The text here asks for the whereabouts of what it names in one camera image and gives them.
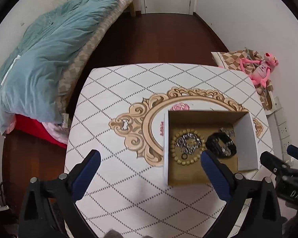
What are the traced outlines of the black watch band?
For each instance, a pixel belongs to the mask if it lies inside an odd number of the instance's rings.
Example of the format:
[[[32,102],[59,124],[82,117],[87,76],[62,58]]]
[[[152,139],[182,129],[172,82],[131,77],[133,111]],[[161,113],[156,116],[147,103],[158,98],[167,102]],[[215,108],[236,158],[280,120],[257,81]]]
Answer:
[[[235,143],[223,132],[215,132],[208,136],[206,148],[218,158],[231,158],[237,154]]]

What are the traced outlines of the pink panther plush toy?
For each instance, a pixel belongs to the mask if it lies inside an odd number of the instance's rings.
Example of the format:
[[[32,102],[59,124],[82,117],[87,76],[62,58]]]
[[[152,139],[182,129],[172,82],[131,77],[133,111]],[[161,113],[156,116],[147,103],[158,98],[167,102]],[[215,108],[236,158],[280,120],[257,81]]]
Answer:
[[[262,88],[266,88],[266,83],[270,78],[271,72],[279,65],[279,61],[270,53],[264,54],[262,60],[249,60],[247,58],[240,59],[240,69],[245,73],[244,64],[254,63],[258,64],[258,67],[250,73],[248,76],[251,79],[254,86],[260,85]]]

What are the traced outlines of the light blue duvet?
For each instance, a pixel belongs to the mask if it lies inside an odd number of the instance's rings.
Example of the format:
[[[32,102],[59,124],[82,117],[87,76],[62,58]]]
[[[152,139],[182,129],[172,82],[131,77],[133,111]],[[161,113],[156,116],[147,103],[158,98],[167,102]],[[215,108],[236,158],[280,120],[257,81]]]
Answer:
[[[119,0],[68,0],[39,16],[0,68],[0,133],[16,115],[62,123],[62,73]]]

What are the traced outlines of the open cardboard box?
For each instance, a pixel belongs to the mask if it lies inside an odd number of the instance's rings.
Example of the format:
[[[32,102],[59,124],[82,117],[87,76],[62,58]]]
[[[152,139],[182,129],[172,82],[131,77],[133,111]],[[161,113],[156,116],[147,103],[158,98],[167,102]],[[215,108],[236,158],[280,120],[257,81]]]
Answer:
[[[209,150],[233,173],[259,168],[256,131],[247,111],[168,111],[164,119],[164,181],[168,186],[209,183]]]

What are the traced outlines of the white diamond pattern tablecloth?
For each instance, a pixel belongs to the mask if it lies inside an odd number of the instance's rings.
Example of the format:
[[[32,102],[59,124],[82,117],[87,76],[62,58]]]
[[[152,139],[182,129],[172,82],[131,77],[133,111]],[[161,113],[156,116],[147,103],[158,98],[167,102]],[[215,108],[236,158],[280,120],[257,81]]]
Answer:
[[[224,208],[209,184],[168,187],[163,121],[168,110],[248,110],[257,151],[273,150],[255,87],[241,71],[184,63],[93,69],[76,105],[65,170],[96,149],[102,162],[77,207],[99,237],[202,237]]]

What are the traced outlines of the white power strip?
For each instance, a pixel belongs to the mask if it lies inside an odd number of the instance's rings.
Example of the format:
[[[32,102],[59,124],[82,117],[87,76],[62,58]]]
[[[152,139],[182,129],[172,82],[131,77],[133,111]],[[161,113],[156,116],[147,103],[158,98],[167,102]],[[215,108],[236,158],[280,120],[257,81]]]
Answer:
[[[284,109],[279,98],[273,97],[272,110],[267,115],[269,128],[271,131],[274,154],[290,166],[294,165],[294,159],[287,154],[287,148],[292,143],[290,131]]]

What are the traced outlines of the red cloth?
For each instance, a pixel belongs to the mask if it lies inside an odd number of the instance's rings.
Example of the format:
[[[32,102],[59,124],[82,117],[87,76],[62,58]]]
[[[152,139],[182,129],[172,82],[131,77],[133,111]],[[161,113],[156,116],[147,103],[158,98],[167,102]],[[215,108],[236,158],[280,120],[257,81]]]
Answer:
[[[11,132],[13,132],[14,130],[21,131],[30,136],[38,138],[40,141],[44,141],[45,143],[55,145],[62,149],[67,148],[66,144],[61,143],[60,141],[57,141],[55,138],[53,138],[43,127],[42,123],[24,115],[16,114],[12,127],[8,129],[8,132],[6,132],[5,134],[11,134]]]

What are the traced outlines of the checkered brown cushion box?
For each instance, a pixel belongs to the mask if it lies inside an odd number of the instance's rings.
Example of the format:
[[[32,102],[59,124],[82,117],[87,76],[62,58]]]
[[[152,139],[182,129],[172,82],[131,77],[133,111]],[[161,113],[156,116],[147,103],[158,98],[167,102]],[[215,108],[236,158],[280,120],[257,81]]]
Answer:
[[[212,57],[215,63],[217,64],[217,66],[220,68],[242,71],[240,69],[241,58],[247,58],[249,60],[262,60],[264,59],[264,54],[260,55],[260,53],[258,53],[257,51],[253,51],[251,49],[246,48],[244,50],[238,50],[235,52],[212,52]],[[244,64],[245,74],[249,75],[257,67],[258,67],[258,64],[245,63]],[[255,88],[259,95],[260,101],[263,105],[263,108],[265,110],[265,113],[266,115],[268,115],[272,110],[272,99],[273,99],[273,94],[272,94],[273,86],[271,83],[271,75],[266,83],[265,89],[262,88],[260,85],[255,86]]]

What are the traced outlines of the checkered beige mattress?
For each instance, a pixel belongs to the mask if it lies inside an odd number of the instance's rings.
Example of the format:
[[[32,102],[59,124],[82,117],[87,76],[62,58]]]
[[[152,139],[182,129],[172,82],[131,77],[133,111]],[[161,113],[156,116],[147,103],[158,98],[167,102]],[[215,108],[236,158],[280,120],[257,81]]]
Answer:
[[[118,19],[123,11],[132,4],[133,0],[119,0],[118,4],[112,9],[98,24],[96,31],[79,50],[70,66],[62,71],[58,83],[56,104],[61,114],[66,112],[71,95],[75,89],[76,83],[87,64],[90,56],[103,39],[110,26]]]

